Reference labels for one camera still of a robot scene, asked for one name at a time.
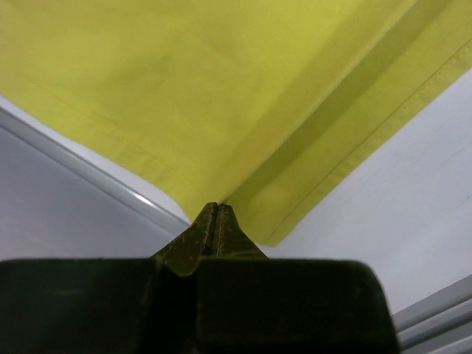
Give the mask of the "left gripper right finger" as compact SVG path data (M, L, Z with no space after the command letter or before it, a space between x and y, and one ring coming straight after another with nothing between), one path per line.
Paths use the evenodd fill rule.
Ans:
M235 211L228 204L218 206L212 239L212 256L267 259L240 228Z

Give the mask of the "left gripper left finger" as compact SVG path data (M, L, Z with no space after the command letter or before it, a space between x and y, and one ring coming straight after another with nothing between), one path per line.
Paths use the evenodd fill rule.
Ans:
M211 253L217 213L217 203L205 204L192 224L151 259L179 277L194 273L200 259Z

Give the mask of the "yellow-green trousers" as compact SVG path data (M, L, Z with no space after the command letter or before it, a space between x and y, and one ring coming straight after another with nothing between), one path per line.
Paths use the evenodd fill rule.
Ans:
M471 67L469 1L3 1L1 94L275 246Z

